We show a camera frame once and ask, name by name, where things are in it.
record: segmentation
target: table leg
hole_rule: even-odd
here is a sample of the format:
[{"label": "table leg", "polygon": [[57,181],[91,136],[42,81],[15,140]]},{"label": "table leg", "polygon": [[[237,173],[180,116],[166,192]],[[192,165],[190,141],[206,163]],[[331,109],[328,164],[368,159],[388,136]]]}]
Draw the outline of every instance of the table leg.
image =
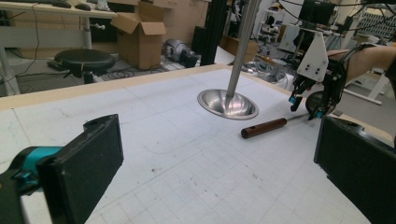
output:
[{"label": "table leg", "polygon": [[83,17],[82,18],[83,27],[84,27],[84,45],[86,49],[92,49],[91,42],[91,26],[90,26],[90,18]]},{"label": "table leg", "polygon": [[369,98],[375,99],[375,97],[384,89],[385,85],[387,85],[389,82],[389,79],[385,77],[385,74],[383,73],[379,80],[375,83],[375,86],[373,89],[370,91]]},{"label": "table leg", "polygon": [[7,95],[21,94],[17,79],[12,76],[11,67],[9,66],[6,50],[0,44],[0,61],[3,66],[4,74],[2,75],[4,85],[6,86]]}]

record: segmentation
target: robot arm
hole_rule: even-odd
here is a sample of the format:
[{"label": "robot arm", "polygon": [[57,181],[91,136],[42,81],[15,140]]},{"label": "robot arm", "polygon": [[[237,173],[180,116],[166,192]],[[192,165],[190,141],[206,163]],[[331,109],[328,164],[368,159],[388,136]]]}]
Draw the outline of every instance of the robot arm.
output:
[{"label": "robot arm", "polygon": [[334,111],[341,101],[341,96],[347,81],[345,62],[357,51],[374,47],[372,44],[362,44],[348,51],[340,61],[328,59],[324,47],[323,36],[316,33],[311,46],[306,52],[299,68],[298,76],[293,82],[294,90],[289,101],[293,104],[291,111],[296,111],[303,100],[303,92],[310,89],[315,83],[321,82],[323,91],[317,91],[308,96],[305,107],[310,117],[322,118],[323,115]]}]

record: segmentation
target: floor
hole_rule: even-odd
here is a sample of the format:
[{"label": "floor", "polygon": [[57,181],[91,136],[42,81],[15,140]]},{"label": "floor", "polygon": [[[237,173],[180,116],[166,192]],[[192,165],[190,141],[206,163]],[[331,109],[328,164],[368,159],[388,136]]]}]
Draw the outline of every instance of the floor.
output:
[{"label": "floor", "polygon": [[[48,68],[47,62],[49,59],[37,59],[35,61],[26,60],[13,52],[14,50],[8,50],[7,56],[10,58],[10,65],[14,74],[17,74],[16,77],[22,93],[47,91],[83,84],[80,78],[73,76],[64,77],[65,72],[58,72]],[[271,49],[270,56],[274,58],[283,58],[287,56],[287,53]],[[150,71],[139,71],[138,69],[132,68],[128,63],[119,60],[117,55],[115,55],[115,57],[117,60],[116,65],[113,69],[109,70],[107,75],[102,76],[104,81],[184,69],[184,66],[178,63],[172,63],[163,58],[162,67]],[[355,85],[349,85],[348,88],[362,95],[368,95],[369,93],[368,89]],[[320,91],[320,89],[321,86],[317,85],[312,91],[306,91],[304,96],[309,96],[312,92]],[[4,85],[0,84],[0,97],[5,95]],[[382,105],[375,105],[345,93],[336,109],[353,118],[375,126],[390,135],[394,135],[396,133],[396,118],[394,113],[396,111],[396,101],[391,97],[391,94],[380,94],[377,96],[376,100],[381,101]]]}]

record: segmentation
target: black stool seat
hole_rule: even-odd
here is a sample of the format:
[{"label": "black stool seat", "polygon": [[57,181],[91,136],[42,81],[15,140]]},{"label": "black stool seat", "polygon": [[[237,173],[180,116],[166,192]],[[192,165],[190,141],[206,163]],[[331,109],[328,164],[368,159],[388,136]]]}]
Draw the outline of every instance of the black stool seat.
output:
[{"label": "black stool seat", "polygon": [[116,63],[110,54],[97,49],[67,49],[57,53],[54,61],[75,77],[84,75],[86,83],[92,82],[92,75],[105,74]]}]

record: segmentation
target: cardboard box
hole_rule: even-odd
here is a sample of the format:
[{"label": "cardboard box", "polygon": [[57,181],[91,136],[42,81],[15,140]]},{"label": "cardboard box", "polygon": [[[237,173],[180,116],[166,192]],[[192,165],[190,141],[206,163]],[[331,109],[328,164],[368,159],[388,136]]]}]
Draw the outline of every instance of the cardboard box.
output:
[{"label": "cardboard box", "polygon": [[178,1],[172,9],[166,8],[163,17],[166,35],[163,35],[163,42],[178,39],[190,46],[195,26],[205,26],[207,7],[207,2],[184,0]]},{"label": "cardboard box", "polygon": [[111,25],[118,28],[120,57],[132,66],[150,69],[161,64],[163,8],[139,2],[139,13],[118,13]]},{"label": "cardboard box", "polygon": [[[231,38],[228,36],[223,36],[219,47],[225,49],[227,52],[236,55],[239,46],[239,39]],[[254,57],[256,56],[257,52],[259,51],[259,44],[254,41],[249,41],[247,44],[247,51],[245,53],[244,63],[253,62]]]}]

